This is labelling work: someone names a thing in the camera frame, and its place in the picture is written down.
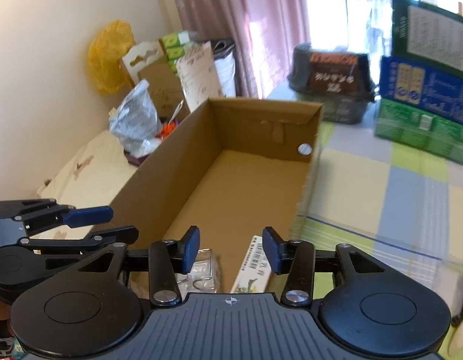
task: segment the round black disc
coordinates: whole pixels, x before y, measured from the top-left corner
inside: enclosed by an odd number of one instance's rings
[[[28,351],[92,356],[127,338],[141,322],[139,299],[106,274],[79,273],[73,283],[53,283],[56,278],[25,292],[11,309],[12,328]]]
[[[327,294],[319,319],[345,346],[400,358],[436,350],[450,314],[436,293],[404,275],[367,273]]]

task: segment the paper card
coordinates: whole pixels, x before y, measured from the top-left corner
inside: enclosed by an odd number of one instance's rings
[[[177,61],[176,68],[190,112],[208,97],[223,95],[209,42],[189,50]]]
[[[255,235],[245,254],[242,267],[231,289],[232,294],[264,292],[271,275],[271,267],[263,250],[262,238]]]
[[[141,42],[133,46],[122,58],[122,61],[133,83],[137,85],[140,82],[138,72],[158,61],[164,55],[160,42],[157,40],[154,42]]]

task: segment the open cardboard box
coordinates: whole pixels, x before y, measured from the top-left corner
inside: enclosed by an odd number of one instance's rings
[[[319,161],[321,111],[319,103],[206,100],[113,199],[112,225],[139,229],[133,248],[198,226],[200,247],[217,257],[220,290],[230,291],[253,235],[265,226],[284,239],[293,226],[299,234],[297,214],[304,220]],[[311,154],[298,152],[304,143]]]

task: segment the robotic arm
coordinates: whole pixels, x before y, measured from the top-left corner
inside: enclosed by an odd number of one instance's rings
[[[47,278],[81,261],[88,253],[113,242],[132,244],[138,238],[133,226],[95,232],[85,239],[32,239],[51,228],[71,228],[109,222],[110,207],[77,210],[54,199],[0,202],[0,308],[6,310],[19,295]],[[9,357],[14,337],[0,320],[0,357]]]
[[[175,274],[194,263],[195,226],[146,250],[127,250],[138,236],[132,226],[80,240],[29,238],[111,215],[108,207],[75,210],[52,200],[0,202],[0,298],[12,304],[11,328],[26,360],[440,358],[450,323],[445,302],[349,244],[316,250],[266,227],[272,271],[288,275],[279,300],[272,293],[182,299]],[[150,300],[127,288],[136,271],[149,274]],[[313,299],[315,272],[333,274],[335,289],[323,299]]]

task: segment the brown label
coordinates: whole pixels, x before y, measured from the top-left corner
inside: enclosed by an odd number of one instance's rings
[[[356,95],[361,79],[358,69],[343,64],[311,64],[310,89],[336,95]]]
[[[313,52],[310,55],[310,62],[355,66],[358,64],[358,56],[348,52]]]

